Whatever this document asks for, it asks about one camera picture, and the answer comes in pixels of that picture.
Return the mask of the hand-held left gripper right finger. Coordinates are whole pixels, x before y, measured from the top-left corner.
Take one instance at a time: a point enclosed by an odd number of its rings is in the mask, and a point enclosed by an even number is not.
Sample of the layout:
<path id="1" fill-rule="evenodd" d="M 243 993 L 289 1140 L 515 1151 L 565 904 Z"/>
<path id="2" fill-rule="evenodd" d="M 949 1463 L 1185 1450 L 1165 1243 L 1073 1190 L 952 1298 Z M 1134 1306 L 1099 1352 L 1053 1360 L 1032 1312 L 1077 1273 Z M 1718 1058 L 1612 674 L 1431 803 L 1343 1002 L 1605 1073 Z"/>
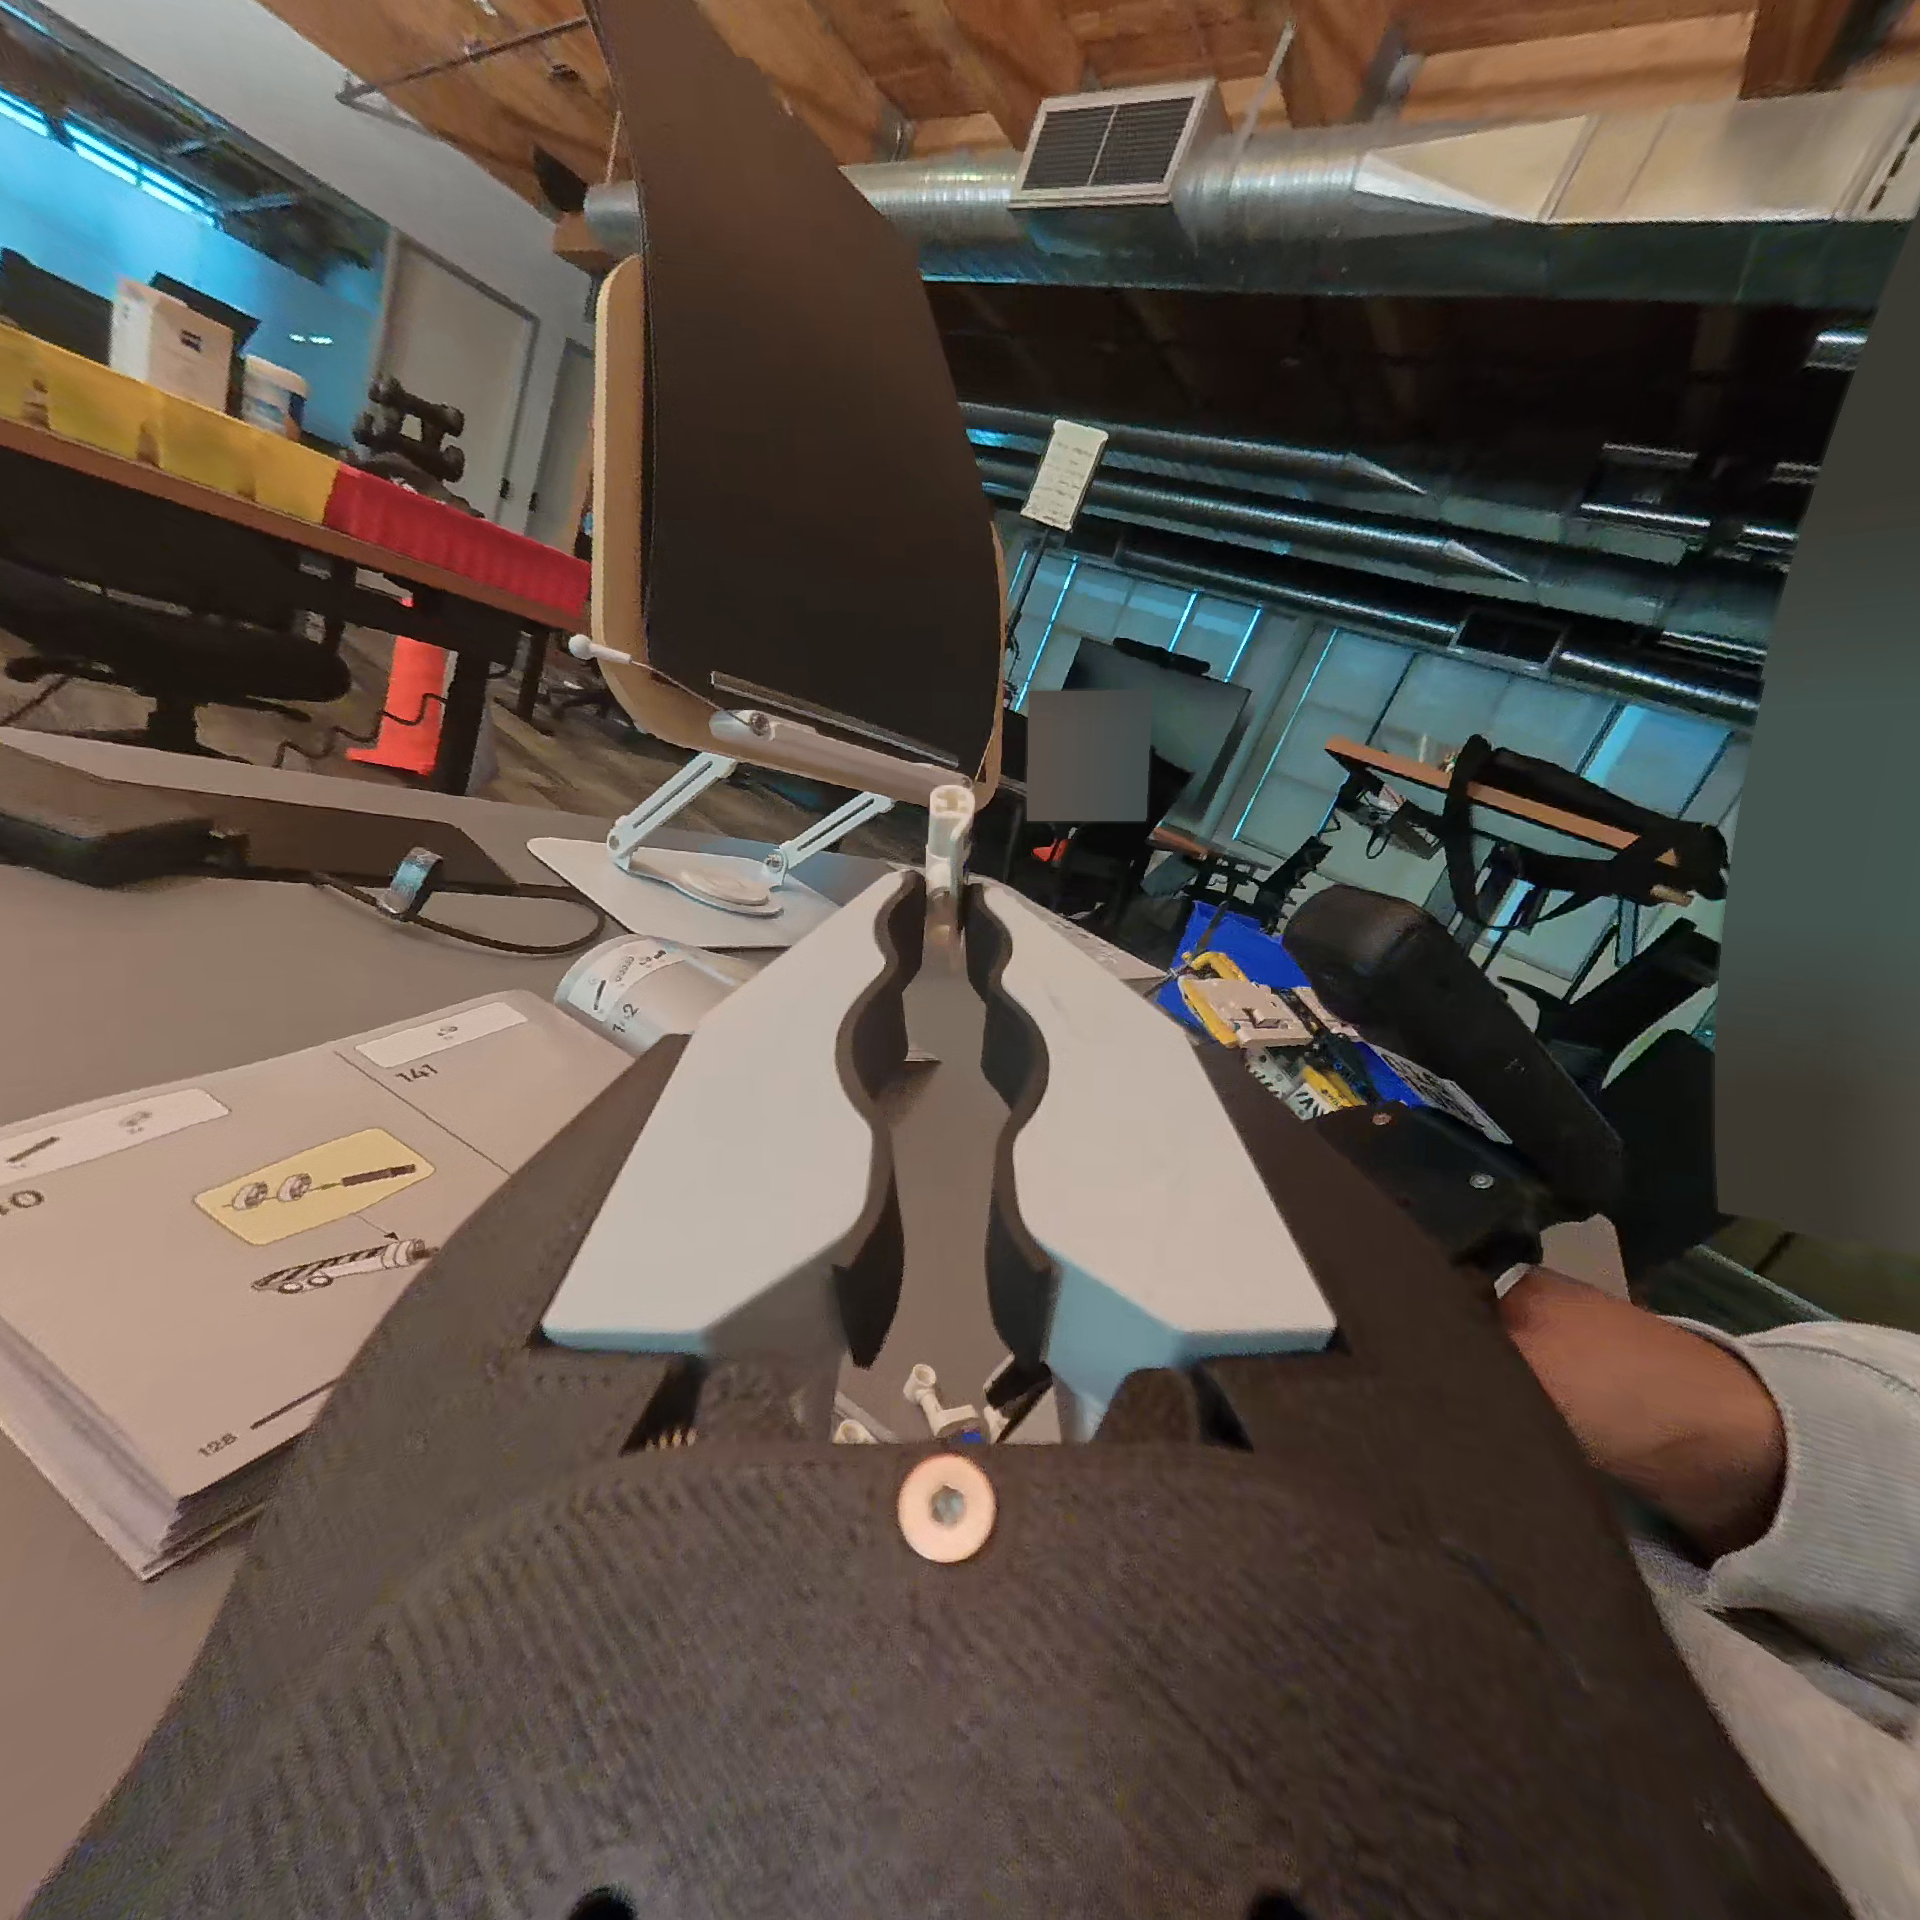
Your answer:
<path id="1" fill-rule="evenodd" d="M 1336 1310 L 1184 1034 L 997 881 L 961 911 L 991 1146 L 988 1302 L 1059 1440 L 1126 1378 L 1336 1352 Z"/>

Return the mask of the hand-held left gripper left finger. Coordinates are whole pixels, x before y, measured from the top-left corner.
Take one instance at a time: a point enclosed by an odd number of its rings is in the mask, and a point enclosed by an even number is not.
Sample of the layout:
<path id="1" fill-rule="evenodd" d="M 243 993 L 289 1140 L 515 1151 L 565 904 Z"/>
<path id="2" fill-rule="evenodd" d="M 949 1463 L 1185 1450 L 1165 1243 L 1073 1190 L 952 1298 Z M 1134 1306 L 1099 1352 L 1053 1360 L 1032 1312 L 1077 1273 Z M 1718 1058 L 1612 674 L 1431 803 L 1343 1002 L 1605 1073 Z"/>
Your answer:
<path id="1" fill-rule="evenodd" d="M 919 871 L 872 883 L 696 1024 L 543 1310 L 549 1342 L 880 1355 L 905 1275 L 881 1099 L 926 904 Z"/>

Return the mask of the yellow white lego helicopter model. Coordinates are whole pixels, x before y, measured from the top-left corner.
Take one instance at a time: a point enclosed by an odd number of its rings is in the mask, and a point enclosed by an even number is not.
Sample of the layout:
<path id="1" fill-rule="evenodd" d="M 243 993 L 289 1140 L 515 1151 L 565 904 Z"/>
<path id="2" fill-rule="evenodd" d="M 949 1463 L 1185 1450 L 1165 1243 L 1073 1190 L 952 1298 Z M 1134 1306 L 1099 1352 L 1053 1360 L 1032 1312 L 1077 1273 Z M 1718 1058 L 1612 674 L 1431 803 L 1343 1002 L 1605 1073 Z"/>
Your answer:
<path id="1" fill-rule="evenodd" d="M 1200 952 L 1175 974 L 1185 1014 L 1247 1074 L 1302 1120 L 1377 1105 L 1377 1086 L 1350 1026 L 1308 987 L 1275 990 L 1247 979 L 1230 955 Z"/>

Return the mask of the small white lego connector piece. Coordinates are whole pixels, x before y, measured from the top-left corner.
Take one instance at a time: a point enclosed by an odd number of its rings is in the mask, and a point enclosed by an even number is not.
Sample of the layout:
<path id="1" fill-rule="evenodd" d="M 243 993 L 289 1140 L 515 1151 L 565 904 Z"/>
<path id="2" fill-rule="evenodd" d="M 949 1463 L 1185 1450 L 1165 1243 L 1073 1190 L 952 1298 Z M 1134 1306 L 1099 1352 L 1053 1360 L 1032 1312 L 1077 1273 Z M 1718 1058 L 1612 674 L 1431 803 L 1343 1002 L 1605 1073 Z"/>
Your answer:
<path id="1" fill-rule="evenodd" d="M 940 784 L 927 793 L 924 884 L 927 940 L 955 944 L 968 897 L 968 854 L 976 817 L 971 784 Z"/>

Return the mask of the person's right hand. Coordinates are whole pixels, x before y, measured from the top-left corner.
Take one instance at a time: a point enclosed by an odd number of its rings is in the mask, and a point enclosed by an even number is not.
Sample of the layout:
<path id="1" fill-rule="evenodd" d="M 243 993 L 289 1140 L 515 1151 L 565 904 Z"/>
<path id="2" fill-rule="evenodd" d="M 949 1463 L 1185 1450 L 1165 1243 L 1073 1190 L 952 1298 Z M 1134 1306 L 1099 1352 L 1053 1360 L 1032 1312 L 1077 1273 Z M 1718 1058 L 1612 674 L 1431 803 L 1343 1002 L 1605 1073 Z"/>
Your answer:
<path id="1" fill-rule="evenodd" d="M 1700 1556 L 1763 1538 L 1784 1490 L 1784 1417 L 1740 1353 L 1545 1267 L 1511 1280 L 1497 1307 L 1609 1481 Z"/>

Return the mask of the white cylindrical can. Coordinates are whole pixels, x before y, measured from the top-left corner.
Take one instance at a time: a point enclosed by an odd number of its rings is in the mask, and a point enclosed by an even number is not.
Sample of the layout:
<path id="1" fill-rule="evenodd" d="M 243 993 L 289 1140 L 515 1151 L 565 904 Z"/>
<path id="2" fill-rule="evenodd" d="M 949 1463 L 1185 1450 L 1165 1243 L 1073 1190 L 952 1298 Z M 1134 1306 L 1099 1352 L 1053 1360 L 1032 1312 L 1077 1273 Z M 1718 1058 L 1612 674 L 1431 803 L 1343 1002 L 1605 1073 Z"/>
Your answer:
<path id="1" fill-rule="evenodd" d="M 633 1058 L 687 1039 L 755 979 L 731 955 L 629 932 L 584 952 L 556 987 L 556 1007 Z"/>

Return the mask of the silver laptop stand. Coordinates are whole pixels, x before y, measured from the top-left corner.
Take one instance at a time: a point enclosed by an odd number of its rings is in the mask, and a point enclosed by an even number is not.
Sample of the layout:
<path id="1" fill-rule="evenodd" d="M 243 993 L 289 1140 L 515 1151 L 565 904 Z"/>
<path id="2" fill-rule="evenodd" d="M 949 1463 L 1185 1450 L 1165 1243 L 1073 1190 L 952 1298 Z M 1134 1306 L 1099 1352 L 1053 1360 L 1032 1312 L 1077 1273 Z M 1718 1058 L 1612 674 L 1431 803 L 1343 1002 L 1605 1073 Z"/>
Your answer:
<path id="1" fill-rule="evenodd" d="M 799 881 L 799 866 L 899 806 L 927 809 L 940 784 L 968 784 L 919 753 L 899 756 L 768 712 L 720 712 L 709 729 L 715 753 L 683 766 L 601 841 L 534 838 L 528 854 L 629 932 L 709 952 L 781 952 L 839 913 Z M 852 798 L 763 855 L 667 846 L 667 826 L 748 763 L 843 784 Z"/>

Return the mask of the black monitor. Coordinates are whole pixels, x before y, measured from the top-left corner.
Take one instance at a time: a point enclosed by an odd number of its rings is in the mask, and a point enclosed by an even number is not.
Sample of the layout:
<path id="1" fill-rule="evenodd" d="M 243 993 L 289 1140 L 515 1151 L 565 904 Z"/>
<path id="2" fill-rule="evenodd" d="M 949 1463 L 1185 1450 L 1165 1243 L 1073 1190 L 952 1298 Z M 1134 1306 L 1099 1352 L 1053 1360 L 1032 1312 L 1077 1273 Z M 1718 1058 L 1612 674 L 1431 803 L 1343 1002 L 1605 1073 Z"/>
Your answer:
<path id="1" fill-rule="evenodd" d="M 1062 683 L 1023 697 L 1031 718 L 1053 694 L 1142 694 L 1150 705 L 1142 827 L 1190 815 L 1230 766 L 1251 694 L 1209 673 L 1209 663 L 1135 638 L 1080 638 Z"/>

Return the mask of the red bin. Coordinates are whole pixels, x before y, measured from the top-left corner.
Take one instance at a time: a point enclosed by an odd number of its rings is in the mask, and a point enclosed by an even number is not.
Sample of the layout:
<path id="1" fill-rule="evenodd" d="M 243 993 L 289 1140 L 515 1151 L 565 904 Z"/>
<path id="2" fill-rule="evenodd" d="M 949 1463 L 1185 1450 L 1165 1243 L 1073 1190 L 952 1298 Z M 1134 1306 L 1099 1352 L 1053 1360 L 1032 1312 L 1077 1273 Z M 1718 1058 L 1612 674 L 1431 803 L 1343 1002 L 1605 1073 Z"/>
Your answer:
<path id="1" fill-rule="evenodd" d="M 571 619 L 576 632 L 584 627 L 592 590 L 587 560 L 420 496 L 369 472 L 347 464 L 335 467 L 324 527 L 342 537 L 549 608 Z"/>

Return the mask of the black office chair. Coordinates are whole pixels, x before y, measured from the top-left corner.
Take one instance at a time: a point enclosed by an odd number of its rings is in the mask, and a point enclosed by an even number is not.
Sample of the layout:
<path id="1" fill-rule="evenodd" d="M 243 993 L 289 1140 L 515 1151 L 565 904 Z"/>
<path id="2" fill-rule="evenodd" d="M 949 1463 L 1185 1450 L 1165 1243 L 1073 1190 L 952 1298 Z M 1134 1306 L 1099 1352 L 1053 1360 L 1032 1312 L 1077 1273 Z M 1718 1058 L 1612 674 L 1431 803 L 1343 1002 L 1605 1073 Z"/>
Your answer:
<path id="1" fill-rule="evenodd" d="M 141 727 L 88 735 L 111 746 L 216 760 L 199 735 L 207 707 L 300 722 L 309 707 L 351 694 L 349 666 L 313 640 L 150 608 L 12 560 L 3 563 L 3 627 L 27 644 L 6 680 L 121 689 L 149 705 Z"/>

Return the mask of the laptop with black screen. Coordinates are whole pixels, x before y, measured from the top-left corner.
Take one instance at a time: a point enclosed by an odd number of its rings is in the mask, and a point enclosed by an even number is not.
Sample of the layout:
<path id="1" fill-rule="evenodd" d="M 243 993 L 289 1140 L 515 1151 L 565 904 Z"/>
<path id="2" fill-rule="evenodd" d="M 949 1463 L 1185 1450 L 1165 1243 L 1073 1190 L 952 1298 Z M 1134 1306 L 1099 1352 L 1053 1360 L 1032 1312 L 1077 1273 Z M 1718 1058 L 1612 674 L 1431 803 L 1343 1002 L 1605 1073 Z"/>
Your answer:
<path id="1" fill-rule="evenodd" d="M 589 4 L 637 190 L 620 647 L 700 713 L 989 770 L 1001 558 L 917 252 L 700 4 Z"/>

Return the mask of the long wooden table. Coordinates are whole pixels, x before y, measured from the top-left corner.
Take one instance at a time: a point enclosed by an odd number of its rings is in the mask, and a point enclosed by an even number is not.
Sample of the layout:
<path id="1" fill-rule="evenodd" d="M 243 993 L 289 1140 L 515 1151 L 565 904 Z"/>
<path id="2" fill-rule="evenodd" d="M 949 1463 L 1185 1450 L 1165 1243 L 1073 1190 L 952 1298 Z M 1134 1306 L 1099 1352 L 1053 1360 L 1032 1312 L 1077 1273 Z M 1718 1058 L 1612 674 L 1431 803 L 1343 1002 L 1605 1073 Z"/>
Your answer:
<path id="1" fill-rule="evenodd" d="M 150 608 L 191 611 L 313 640 L 344 660 L 344 628 L 407 635 L 449 656 L 439 763 L 464 793 L 496 668 L 574 623 L 503 590 L 5 418 L 5 560 Z"/>

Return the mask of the white ceiling air vent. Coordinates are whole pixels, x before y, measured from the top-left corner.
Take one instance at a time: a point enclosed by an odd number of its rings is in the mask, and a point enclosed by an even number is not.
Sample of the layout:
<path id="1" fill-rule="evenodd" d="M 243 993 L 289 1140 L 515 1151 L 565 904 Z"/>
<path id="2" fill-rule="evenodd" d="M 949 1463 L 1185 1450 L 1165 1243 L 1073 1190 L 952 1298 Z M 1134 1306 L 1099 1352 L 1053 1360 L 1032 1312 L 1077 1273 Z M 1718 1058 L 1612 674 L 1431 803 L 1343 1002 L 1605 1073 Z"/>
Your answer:
<path id="1" fill-rule="evenodd" d="M 1215 81 L 1045 98 L 1009 209 L 1168 209 L 1189 162 L 1227 127 Z"/>

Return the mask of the row of yellow bins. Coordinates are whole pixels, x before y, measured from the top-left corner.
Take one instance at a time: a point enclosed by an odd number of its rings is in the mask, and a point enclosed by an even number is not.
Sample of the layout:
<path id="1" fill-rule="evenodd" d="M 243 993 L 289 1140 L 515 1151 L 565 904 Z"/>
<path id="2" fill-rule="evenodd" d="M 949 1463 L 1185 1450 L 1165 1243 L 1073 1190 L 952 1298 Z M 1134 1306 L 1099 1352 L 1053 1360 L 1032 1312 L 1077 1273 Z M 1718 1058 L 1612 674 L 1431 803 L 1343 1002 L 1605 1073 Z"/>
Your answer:
<path id="1" fill-rule="evenodd" d="M 323 523 L 337 463 L 3 323 L 3 418 Z"/>

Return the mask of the white cardboard box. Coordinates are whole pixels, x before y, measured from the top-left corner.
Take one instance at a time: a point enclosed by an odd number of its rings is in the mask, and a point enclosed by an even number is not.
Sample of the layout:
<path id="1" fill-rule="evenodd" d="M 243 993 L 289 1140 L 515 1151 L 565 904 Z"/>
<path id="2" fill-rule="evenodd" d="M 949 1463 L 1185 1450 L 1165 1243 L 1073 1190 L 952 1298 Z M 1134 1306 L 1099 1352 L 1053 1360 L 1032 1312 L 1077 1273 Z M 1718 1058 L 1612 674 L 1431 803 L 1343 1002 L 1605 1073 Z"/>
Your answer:
<path id="1" fill-rule="evenodd" d="M 233 414 L 259 318 L 168 279 L 113 287 L 108 369 L 215 414 Z"/>

